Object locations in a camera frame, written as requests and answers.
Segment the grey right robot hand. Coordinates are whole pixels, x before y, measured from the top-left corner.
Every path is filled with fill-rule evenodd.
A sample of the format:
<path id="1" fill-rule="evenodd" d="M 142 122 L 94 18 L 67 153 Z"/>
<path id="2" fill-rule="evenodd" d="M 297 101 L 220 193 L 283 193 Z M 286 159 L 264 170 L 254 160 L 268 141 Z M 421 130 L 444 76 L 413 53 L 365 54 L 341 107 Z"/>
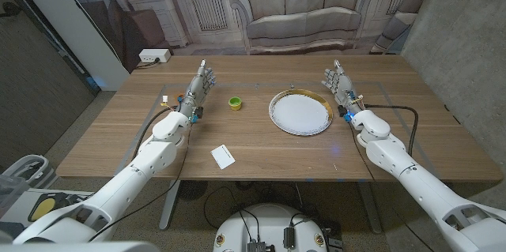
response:
<path id="1" fill-rule="evenodd" d="M 321 83 L 334 95 L 338 104 L 339 116 L 350 122 L 355 114 L 364 110 L 361 102 L 363 96 L 357 93 L 353 82 L 345 74 L 337 59 L 334 60 L 334 70 L 325 69 L 324 76 L 325 79 Z"/>

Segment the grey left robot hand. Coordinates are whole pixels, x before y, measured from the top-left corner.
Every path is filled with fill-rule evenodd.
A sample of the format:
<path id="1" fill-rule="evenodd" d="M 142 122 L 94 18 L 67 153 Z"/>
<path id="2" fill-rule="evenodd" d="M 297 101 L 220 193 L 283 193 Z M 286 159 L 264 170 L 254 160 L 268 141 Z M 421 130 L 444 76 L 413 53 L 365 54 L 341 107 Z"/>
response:
<path id="1" fill-rule="evenodd" d="M 198 109 L 202 108 L 206 95 L 215 85 L 215 80 L 216 77 L 213 75 L 213 70 L 206 67 L 206 60 L 203 59 L 197 69 L 197 73 L 187 86 L 178 112 L 186 115 L 191 122 L 195 122 L 198 118 L 201 118 L 202 114 L 198 112 Z"/>

